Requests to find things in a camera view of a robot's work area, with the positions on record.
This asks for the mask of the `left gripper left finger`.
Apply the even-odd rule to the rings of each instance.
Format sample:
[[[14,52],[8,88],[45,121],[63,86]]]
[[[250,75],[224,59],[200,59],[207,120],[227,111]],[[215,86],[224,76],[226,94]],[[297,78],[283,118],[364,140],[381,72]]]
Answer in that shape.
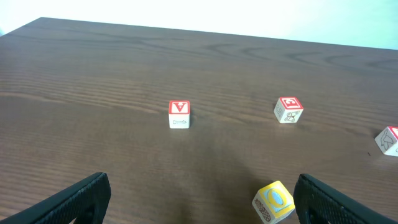
[[[1,224],[102,224],[111,198],[107,174],[97,172],[59,193],[1,220]]]

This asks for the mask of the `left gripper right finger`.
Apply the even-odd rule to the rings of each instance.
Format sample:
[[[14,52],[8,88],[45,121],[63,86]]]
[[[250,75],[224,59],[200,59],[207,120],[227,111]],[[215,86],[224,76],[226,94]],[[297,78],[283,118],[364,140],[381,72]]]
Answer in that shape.
[[[300,224],[397,224],[309,174],[300,174],[294,188]]]

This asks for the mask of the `red letter I block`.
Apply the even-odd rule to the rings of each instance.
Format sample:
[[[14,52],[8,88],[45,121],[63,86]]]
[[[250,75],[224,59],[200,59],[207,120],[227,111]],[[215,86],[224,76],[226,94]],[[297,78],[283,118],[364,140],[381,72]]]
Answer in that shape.
[[[398,156],[396,126],[387,126],[374,138],[374,140],[383,154],[395,157]]]

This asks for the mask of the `red letter A block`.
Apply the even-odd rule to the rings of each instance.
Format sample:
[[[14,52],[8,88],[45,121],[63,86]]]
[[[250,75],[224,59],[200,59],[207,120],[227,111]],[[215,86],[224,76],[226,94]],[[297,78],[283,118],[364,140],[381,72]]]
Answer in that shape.
[[[190,102],[171,100],[169,103],[170,129],[188,129],[190,127]]]

